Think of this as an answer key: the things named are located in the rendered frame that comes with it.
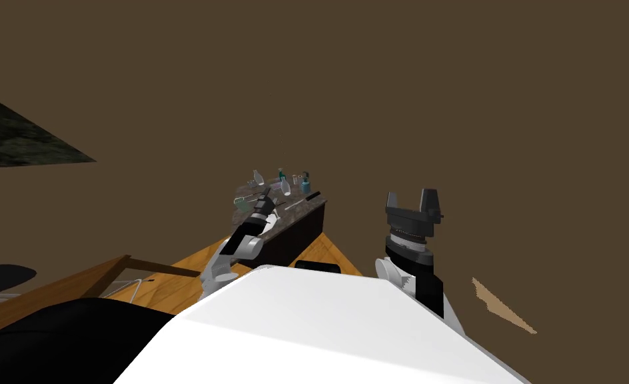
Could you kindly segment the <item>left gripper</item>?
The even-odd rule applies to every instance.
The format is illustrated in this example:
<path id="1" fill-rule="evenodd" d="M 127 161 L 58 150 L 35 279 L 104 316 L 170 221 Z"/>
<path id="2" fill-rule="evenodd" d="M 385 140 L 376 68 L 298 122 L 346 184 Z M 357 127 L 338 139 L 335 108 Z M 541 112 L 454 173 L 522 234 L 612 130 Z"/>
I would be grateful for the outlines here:
<path id="1" fill-rule="evenodd" d="M 267 193 L 263 193 L 257 199 L 257 203 L 254 207 L 253 217 L 255 218 L 267 218 L 273 213 L 276 207 L 276 203 L 271 199 Z"/>

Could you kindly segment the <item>brown wooden table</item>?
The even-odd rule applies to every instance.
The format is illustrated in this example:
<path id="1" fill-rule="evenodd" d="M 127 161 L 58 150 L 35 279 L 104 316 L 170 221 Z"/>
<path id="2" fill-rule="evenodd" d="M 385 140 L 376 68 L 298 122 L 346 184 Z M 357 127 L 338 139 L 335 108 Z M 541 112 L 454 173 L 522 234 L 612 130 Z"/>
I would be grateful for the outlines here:
<path id="1" fill-rule="evenodd" d="M 122 255 L 1 302 L 0 329 L 44 307 L 84 297 L 99 297 L 125 269 L 184 277 L 198 277 L 201 274 L 199 271 L 191 269 L 134 259 L 130 255 Z"/>

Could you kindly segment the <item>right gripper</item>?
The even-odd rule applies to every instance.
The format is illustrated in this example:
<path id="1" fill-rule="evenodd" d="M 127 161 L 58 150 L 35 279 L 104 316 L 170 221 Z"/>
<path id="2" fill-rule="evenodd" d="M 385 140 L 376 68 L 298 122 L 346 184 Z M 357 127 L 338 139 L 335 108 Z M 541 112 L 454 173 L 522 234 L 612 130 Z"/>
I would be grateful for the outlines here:
<path id="1" fill-rule="evenodd" d="M 441 223 L 438 191 L 424 188 L 421 191 L 419 211 L 398 208 L 395 192 L 389 192 L 385 203 L 385 213 L 390 231 L 409 237 L 434 237 L 434 226 Z"/>

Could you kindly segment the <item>dark table with stone top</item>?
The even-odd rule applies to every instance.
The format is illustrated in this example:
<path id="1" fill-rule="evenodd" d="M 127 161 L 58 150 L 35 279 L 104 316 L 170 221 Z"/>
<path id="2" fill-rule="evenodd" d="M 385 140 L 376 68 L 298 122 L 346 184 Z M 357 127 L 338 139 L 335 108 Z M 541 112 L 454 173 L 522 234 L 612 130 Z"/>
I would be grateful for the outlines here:
<path id="1" fill-rule="evenodd" d="M 251 209 L 242 212 L 235 209 L 232 217 L 232 230 L 236 229 L 252 212 L 260 193 L 267 187 L 271 188 L 269 197 L 275 201 L 275 211 L 279 218 L 266 230 L 261 238 L 265 240 L 259 255 L 253 260 L 233 260 L 233 263 L 255 268 L 260 265 L 290 265 L 322 232 L 326 197 L 320 192 L 311 200 L 296 186 L 291 186 L 291 194 L 286 196 L 281 191 L 278 181 L 266 182 L 264 185 L 250 187 L 240 186 L 235 197 L 244 197 Z"/>

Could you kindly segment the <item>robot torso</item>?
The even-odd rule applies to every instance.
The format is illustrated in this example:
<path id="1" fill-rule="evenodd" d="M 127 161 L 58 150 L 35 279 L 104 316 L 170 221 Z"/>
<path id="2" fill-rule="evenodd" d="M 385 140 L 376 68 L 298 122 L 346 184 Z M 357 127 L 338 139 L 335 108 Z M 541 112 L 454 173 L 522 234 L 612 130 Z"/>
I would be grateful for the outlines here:
<path id="1" fill-rule="evenodd" d="M 174 316 L 114 384 L 530 384 L 382 279 L 261 267 Z"/>

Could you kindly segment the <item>black handled knife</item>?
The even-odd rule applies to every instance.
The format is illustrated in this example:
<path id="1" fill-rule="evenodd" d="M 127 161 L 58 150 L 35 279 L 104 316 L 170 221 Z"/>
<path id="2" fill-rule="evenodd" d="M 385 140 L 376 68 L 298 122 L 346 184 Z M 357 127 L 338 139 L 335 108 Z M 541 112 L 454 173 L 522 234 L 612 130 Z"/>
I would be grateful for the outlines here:
<path id="1" fill-rule="evenodd" d="M 288 207 L 285 208 L 285 210 L 289 210 L 293 207 L 295 207 L 295 205 L 298 205 L 299 203 L 303 203 L 305 201 L 311 201 L 312 199 L 314 199 L 315 197 L 318 197 L 320 195 L 320 191 L 316 191 L 314 193 L 311 193 L 310 195 L 308 195 L 307 197 L 305 197 L 304 199 L 300 199 L 299 201 L 288 205 Z"/>

